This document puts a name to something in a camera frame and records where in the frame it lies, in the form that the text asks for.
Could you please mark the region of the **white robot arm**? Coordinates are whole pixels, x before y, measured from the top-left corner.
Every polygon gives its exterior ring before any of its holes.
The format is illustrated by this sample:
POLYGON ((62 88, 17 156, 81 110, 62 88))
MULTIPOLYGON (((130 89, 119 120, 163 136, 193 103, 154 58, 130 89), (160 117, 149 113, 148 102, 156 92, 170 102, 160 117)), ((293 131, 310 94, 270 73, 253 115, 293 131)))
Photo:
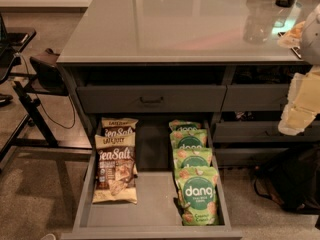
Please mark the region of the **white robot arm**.
POLYGON ((278 40, 283 48, 300 49, 301 59, 312 65, 306 74, 295 73, 278 124, 285 135, 302 133, 320 113, 320 5, 303 22, 296 24, 278 40))

